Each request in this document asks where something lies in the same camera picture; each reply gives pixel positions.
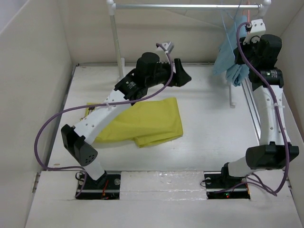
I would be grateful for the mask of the blue wire clothes hanger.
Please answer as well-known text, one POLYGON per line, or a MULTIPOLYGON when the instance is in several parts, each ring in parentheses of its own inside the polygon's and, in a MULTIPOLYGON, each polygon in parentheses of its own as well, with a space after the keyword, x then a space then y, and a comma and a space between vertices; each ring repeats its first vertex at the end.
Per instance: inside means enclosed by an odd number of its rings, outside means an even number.
POLYGON ((234 49, 237 47, 237 39, 236 39, 236 15, 231 16, 226 10, 220 11, 220 16, 222 20, 222 25, 225 31, 225 39, 222 44, 219 46, 219 51, 225 54, 232 59, 235 58, 234 49), (228 26, 225 21, 224 14, 233 20, 232 25, 228 26))

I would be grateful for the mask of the yellow-green trousers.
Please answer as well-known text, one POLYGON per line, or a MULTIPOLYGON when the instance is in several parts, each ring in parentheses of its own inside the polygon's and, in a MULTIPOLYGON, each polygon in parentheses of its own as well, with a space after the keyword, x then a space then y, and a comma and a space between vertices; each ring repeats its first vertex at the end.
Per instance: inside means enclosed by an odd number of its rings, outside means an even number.
POLYGON ((133 140, 140 148, 183 136, 175 97, 95 108, 75 124, 75 132, 88 144, 133 140))

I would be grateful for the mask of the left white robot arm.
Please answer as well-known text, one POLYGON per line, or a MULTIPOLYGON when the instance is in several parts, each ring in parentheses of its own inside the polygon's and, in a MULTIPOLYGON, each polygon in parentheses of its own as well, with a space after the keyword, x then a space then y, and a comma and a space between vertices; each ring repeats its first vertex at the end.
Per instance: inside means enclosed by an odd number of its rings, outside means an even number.
POLYGON ((107 172, 92 146, 97 135, 120 113, 146 96, 149 88, 159 84, 181 87, 190 81, 179 58, 173 63, 161 62, 157 54, 145 52, 137 60, 136 67, 114 86, 101 107, 74 126, 65 124, 61 128, 65 149, 85 169, 93 187, 100 189, 107 181, 107 172))

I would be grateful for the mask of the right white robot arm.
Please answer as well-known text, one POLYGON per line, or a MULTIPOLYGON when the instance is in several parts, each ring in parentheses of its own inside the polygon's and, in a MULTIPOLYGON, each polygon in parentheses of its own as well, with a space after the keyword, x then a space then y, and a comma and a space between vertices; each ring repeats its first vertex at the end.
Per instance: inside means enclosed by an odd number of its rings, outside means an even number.
POLYGON ((225 187, 241 181, 256 171, 279 170, 299 155, 298 146, 293 146, 285 129, 283 114, 283 73, 275 67, 282 48, 280 37, 262 35, 257 42, 238 39, 234 50, 235 62, 239 65, 250 63, 249 81, 260 118, 259 145, 250 147, 245 157, 226 163, 219 176, 225 187))

